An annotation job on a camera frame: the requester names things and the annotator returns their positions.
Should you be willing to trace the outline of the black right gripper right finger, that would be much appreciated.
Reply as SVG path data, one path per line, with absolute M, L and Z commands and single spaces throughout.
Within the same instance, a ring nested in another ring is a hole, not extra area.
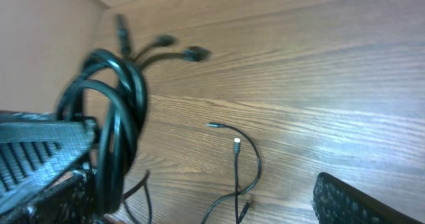
M 320 224 L 422 224 L 325 172 L 313 188 L 313 210 Z

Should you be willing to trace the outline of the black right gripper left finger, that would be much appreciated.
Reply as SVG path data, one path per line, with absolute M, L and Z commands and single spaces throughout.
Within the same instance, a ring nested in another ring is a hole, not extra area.
M 1 113 L 1 222 L 93 223 L 93 118 Z

